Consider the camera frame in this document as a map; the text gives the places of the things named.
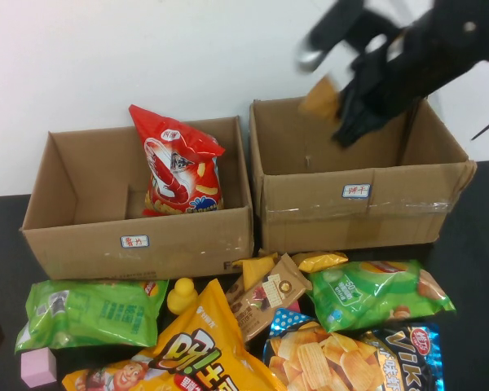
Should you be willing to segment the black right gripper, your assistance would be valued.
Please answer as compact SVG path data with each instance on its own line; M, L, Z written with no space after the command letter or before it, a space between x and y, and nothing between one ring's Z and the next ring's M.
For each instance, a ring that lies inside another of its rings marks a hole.
M442 54L431 29L414 24L390 44L358 57L353 65L356 83L340 92L333 140L341 147L351 147L383 128L414 99L440 88L444 82Z

